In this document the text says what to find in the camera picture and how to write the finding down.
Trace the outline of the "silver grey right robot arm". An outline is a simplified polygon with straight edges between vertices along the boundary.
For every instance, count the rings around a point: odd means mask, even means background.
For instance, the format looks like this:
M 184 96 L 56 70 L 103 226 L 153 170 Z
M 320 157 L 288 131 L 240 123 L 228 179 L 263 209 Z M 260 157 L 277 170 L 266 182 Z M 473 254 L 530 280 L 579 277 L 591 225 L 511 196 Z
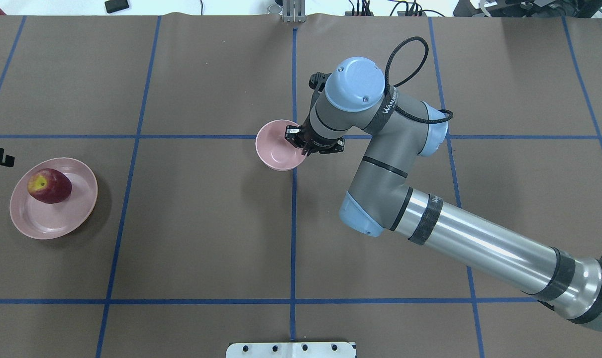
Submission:
M 308 86 L 310 111 L 302 125 L 287 127 L 290 145 L 304 156 L 331 154 L 342 152 L 353 127 L 371 136 L 340 207 L 344 224 L 372 237 L 400 233 L 602 332 L 602 256 L 574 258 L 406 184 L 415 159 L 446 138 L 451 111 L 402 94 L 365 57 L 314 73 Z

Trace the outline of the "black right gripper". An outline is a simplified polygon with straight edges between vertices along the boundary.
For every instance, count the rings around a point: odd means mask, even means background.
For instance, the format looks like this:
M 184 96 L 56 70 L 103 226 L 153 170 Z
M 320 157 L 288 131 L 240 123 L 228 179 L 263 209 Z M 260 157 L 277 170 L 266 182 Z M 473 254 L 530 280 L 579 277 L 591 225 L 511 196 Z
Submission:
M 310 156 L 312 153 L 333 154 L 344 152 L 345 138 L 329 139 L 319 134 L 311 124 L 310 119 L 306 119 L 303 125 L 287 125 L 284 138 L 287 142 L 301 150 L 303 156 Z

